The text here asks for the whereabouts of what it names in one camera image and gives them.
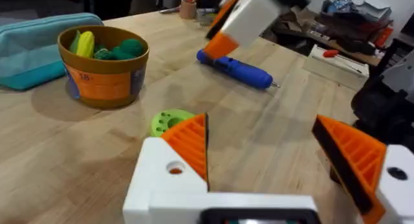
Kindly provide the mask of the white orange left gripper right finger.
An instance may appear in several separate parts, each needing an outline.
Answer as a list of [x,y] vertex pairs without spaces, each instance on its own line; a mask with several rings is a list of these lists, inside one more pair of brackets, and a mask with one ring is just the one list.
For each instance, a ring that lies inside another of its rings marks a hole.
[[312,133],[353,200],[357,223],[413,223],[413,152],[317,115]]

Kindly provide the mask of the white orange left gripper left finger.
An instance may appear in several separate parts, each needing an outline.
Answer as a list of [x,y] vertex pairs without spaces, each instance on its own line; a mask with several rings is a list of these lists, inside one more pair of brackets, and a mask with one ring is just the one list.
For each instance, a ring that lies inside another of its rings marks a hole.
[[144,140],[125,197],[125,223],[198,223],[198,195],[209,191],[208,114]]

